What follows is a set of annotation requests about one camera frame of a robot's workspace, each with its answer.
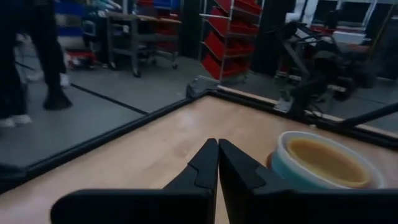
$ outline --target wheel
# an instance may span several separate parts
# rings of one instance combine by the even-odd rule
[[[134,75],[134,77],[136,78],[141,78],[141,72],[140,71],[135,71],[132,73]]]

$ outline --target leg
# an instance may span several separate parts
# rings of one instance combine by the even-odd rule
[[[27,107],[25,100],[25,93],[19,78],[16,66],[14,45],[16,43],[16,27],[15,24],[1,24],[7,32],[0,36],[0,119],[2,120],[1,126],[15,125],[10,119],[11,115],[17,118],[23,117],[28,123],[30,118],[26,115]]]
[[[44,102],[46,110],[62,110],[72,103],[65,96],[60,85],[60,68],[63,54],[57,40],[53,0],[25,0],[30,9],[30,36],[36,46],[40,64],[44,71],[44,80],[49,89]]]
[[[63,50],[60,43],[57,41],[57,46],[55,48],[58,55],[58,69],[60,71],[60,84],[62,87],[70,86],[69,76],[67,75],[67,67],[65,66],[65,60],[63,56]]]

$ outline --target blue bin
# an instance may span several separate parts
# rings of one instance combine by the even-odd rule
[[[55,13],[56,14],[66,14],[74,16],[83,16],[85,11],[84,5],[70,2],[70,1],[60,1],[55,2]]]
[[[81,37],[83,30],[80,27],[58,27],[60,37]]]
[[[169,9],[169,10],[179,10],[180,0],[155,0],[154,6],[156,9]]]

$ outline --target metal shelving rack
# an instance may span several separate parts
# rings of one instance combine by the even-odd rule
[[[257,34],[236,34],[236,33],[229,32],[229,31],[231,30],[231,22],[232,22],[232,19],[233,19],[233,16],[234,16],[234,13],[233,13],[233,12],[234,12],[234,11],[235,11],[235,12],[238,11],[238,12],[240,12],[241,14],[243,13],[243,14],[247,14],[248,16],[256,17],[257,22],[255,22],[254,25],[257,26],[257,27],[260,26],[259,23],[260,23],[260,21],[261,21],[262,13],[260,13],[259,15],[257,15],[257,14],[252,14],[252,13],[250,13],[250,12],[245,11],[244,9],[238,8],[238,7],[234,6],[235,0],[230,0],[230,1],[231,1],[231,7],[230,7],[229,12],[228,12],[228,11],[225,11],[225,10],[218,4],[217,1],[215,1],[215,0],[210,0],[210,1],[213,1],[213,2],[216,4],[216,7],[221,8],[223,12],[226,12],[226,13],[228,14],[228,17],[227,17],[227,16],[216,16],[216,15],[212,15],[212,14],[207,14],[207,13],[206,13],[207,7],[208,7],[208,2],[207,2],[207,1],[208,1],[208,0],[205,0],[205,1],[204,1],[203,13],[200,14],[200,15],[202,16],[202,29],[201,29],[201,37],[200,37],[201,42],[200,42],[200,46],[199,46],[199,56],[198,56],[199,60],[201,60],[201,56],[202,56],[202,47],[203,47],[203,46],[206,47],[207,49],[209,49],[210,52],[212,52],[211,49],[210,49],[210,48],[205,44],[205,42],[203,41],[203,36],[204,36],[204,33],[205,33],[205,24],[208,23],[208,24],[211,26],[211,28],[212,28],[213,30],[215,30],[218,34],[220,34],[220,33],[218,32],[218,30],[217,30],[215,27],[213,27],[213,26],[210,24],[210,22],[208,22],[208,19],[207,19],[207,18],[209,18],[209,17],[215,17],[215,18],[227,19],[227,20],[228,20],[228,25],[227,25],[227,31],[228,31],[228,33],[227,33],[225,36],[223,36],[223,37],[224,37],[224,38],[223,38],[223,39],[224,39],[224,45],[223,45],[223,46],[224,46],[224,50],[223,50],[224,55],[223,55],[223,57],[221,58],[221,70],[220,70],[220,77],[219,77],[219,79],[216,80],[216,79],[214,79],[214,78],[205,77],[205,76],[203,76],[203,75],[197,76],[197,79],[200,78],[200,79],[209,80],[209,81],[211,81],[211,82],[216,82],[216,83],[226,82],[226,81],[228,81],[228,80],[230,80],[230,79],[232,79],[232,78],[240,77],[241,75],[245,75],[245,76],[244,76],[244,79],[246,79],[247,72],[249,71],[249,68],[248,68],[245,72],[237,73],[237,74],[235,74],[235,75],[233,75],[233,76],[231,76],[231,77],[228,77],[227,79],[224,78],[224,80],[223,80],[223,70],[224,70],[225,60],[226,60],[226,59],[238,58],[238,57],[249,57],[249,58],[250,58],[250,59],[249,59],[249,65],[250,65],[251,57],[252,57],[252,55],[253,55],[253,52],[251,52],[250,54],[234,55],[234,56],[230,56],[230,57],[227,56],[227,55],[225,54],[225,52],[226,52],[226,48],[227,48],[227,45],[228,45],[228,39],[229,39],[229,38],[233,38],[233,37],[252,39],[252,40],[253,40],[253,46],[255,47],[255,38],[257,37]],[[264,8],[264,3],[265,3],[265,1],[266,1],[266,0],[262,0],[262,3],[261,3],[261,10],[263,10],[263,8]]]
[[[165,56],[170,58],[172,61],[172,67],[174,69],[178,68],[178,64],[176,63],[176,59],[178,57],[178,49],[175,51],[168,51],[167,49],[163,49],[160,47],[153,48],[144,48],[142,49],[140,46],[140,42],[174,42],[178,46],[178,32],[177,35],[165,35],[165,34],[140,34],[138,33],[138,22],[139,21],[151,21],[150,18],[141,18],[135,14],[129,14],[128,12],[128,4],[132,4],[132,11],[135,12],[136,9],[136,0],[128,2],[127,0],[123,1],[123,13],[117,12],[107,12],[107,35],[108,35],[108,54],[109,54],[109,62],[113,68],[116,68],[114,62],[114,54],[127,55],[131,57],[132,64],[132,73],[135,77],[141,77],[141,73],[138,70],[138,53],[144,52],[153,52],[154,54],[157,51],[166,52],[168,54],[159,54],[161,56]],[[117,49],[113,47],[113,24],[112,20],[115,21],[128,21],[129,22],[129,33],[130,33],[130,48],[129,49]],[[180,23],[170,23],[170,25],[179,26]]]

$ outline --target metal cart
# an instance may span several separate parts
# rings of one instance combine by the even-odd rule
[[[127,55],[131,57],[132,73],[135,77],[141,77],[141,72],[138,69],[138,54],[139,53],[150,53],[152,55],[157,54],[158,51],[167,52],[166,56],[171,58],[172,67],[177,69],[176,58],[178,56],[178,35],[165,35],[165,34],[140,34],[138,32],[138,23],[141,21],[148,22],[166,22],[171,26],[179,27],[180,21],[171,19],[157,19],[151,16],[141,16],[134,14],[123,14],[118,12],[107,12],[107,33],[108,33],[108,53],[109,62],[113,68],[116,68],[114,63],[114,54]],[[130,43],[128,49],[120,49],[114,47],[113,34],[114,24],[113,21],[125,21],[128,25],[123,25],[123,32],[128,33],[130,36]],[[173,42],[175,43],[176,49],[165,49],[163,47],[144,47],[142,43],[155,43],[155,42]]]
[[[210,25],[210,27],[211,27],[212,30],[215,30],[215,31],[217,32],[217,29],[216,29],[215,27],[213,27],[213,26],[209,23],[208,18],[211,18],[211,17],[215,17],[215,18],[220,18],[220,19],[226,19],[226,20],[228,20],[228,26],[227,26],[228,33],[224,36],[224,41],[223,41],[224,52],[226,51],[226,46],[227,46],[228,41],[229,41],[230,38],[241,38],[241,39],[250,40],[250,41],[252,42],[253,47],[255,47],[255,39],[256,39],[256,37],[257,37],[257,34],[235,34],[235,33],[230,32],[229,30],[230,30],[230,27],[231,27],[231,22],[232,22],[232,20],[233,20],[233,17],[234,17],[234,15],[235,15],[236,13],[238,13],[240,16],[244,15],[244,16],[246,16],[246,17],[247,17],[247,16],[250,17],[251,20],[252,20],[252,23],[253,23],[255,26],[257,26],[257,27],[259,27],[259,23],[260,23],[260,21],[261,21],[262,13],[260,13],[260,14],[257,15],[257,14],[253,14],[253,13],[251,13],[251,12],[247,12],[247,11],[245,11],[244,9],[241,9],[241,8],[239,8],[239,7],[236,7],[236,6],[234,5],[235,0],[230,0],[230,1],[231,1],[231,3],[230,3],[230,5],[231,5],[231,6],[230,6],[230,9],[223,9],[223,12],[227,13],[228,16],[215,16],[215,15],[209,14],[209,13],[208,13],[208,10],[209,10],[209,9],[208,9],[208,6],[209,6],[209,5],[208,5],[208,0],[205,0],[205,1],[204,1],[204,3],[203,3],[203,13],[200,14],[200,15],[202,16],[202,30],[201,30],[201,42],[200,42],[200,48],[199,48],[199,60],[201,60],[201,58],[202,58],[203,47],[206,47],[212,54],[214,54],[214,52],[209,48],[209,46],[207,46],[207,45],[205,44],[205,42],[204,42],[204,40],[203,40],[204,35],[205,35],[205,24],[206,24],[206,23],[208,23],[208,24]],[[218,3],[218,1],[213,1],[213,2],[215,3],[215,6],[213,6],[213,7],[222,8],[221,5]],[[264,8],[264,3],[265,3],[265,0],[264,0],[264,1],[261,1],[261,9]],[[250,63],[253,52],[251,52],[250,54],[234,55],[234,56],[232,56],[232,57],[234,57],[234,58],[248,57],[248,58],[249,58],[249,63]],[[225,60],[226,60],[226,59],[229,59],[229,58],[232,58],[232,57],[231,57],[231,56],[224,55],[224,56],[221,58],[221,69],[220,69],[219,78],[208,78],[208,77],[199,75],[199,76],[197,76],[197,79],[196,79],[196,80],[198,80],[198,79],[204,79],[204,80],[209,80],[209,81],[215,82],[215,83],[222,83],[222,82],[227,82],[227,81],[229,81],[229,80],[231,80],[231,79],[234,79],[234,78],[236,78],[236,77],[240,77],[240,76],[242,76],[242,75],[244,75],[244,80],[245,80],[246,77],[247,77],[248,71],[249,71],[249,67],[248,67],[245,71],[240,72],[240,73],[237,73],[237,74],[233,75],[232,77],[229,77],[229,78],[223,77],[223,70],[224,70]]]

